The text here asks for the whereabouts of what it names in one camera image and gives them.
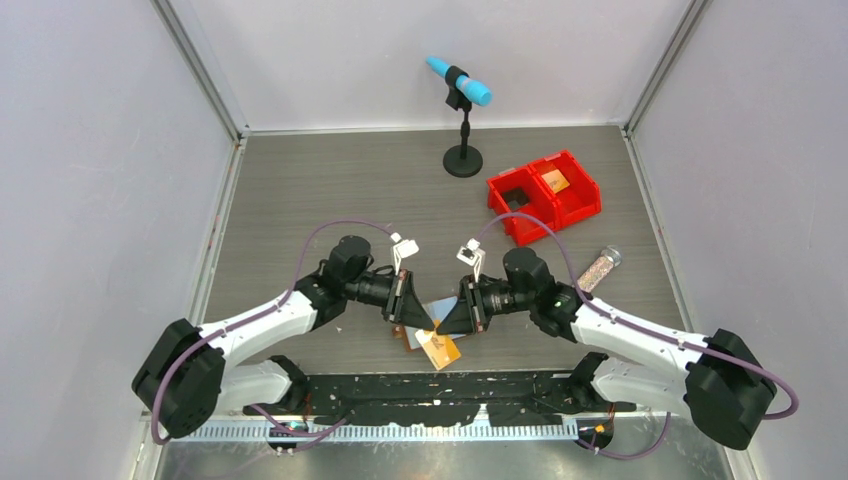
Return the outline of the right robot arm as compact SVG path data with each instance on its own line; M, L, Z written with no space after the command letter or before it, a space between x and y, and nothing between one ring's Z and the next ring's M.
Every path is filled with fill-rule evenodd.
M461 280L441 335L485 332L493 317L526 312L551 337L592 347L572 373L571 397L584 410L631 403L691 421L718 444L746 449L777 388L737 334L674 330L621 311L559 282L530 248L509 250L502 279Z

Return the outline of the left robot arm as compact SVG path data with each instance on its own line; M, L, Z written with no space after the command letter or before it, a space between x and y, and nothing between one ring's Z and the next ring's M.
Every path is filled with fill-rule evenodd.
M298 412L307 398L306 375L283 355L257 364L248 360L326 325L350 301L378 308L389 323L434 330L414 291L412 272L400 266L419 247L399 234L391 241L390 265L374 268L370 243L348 235L315 271L264 304L201 326L186 319L169 324L131 382L156 418L154 432L162 439L183 438L216 414L253 404Z

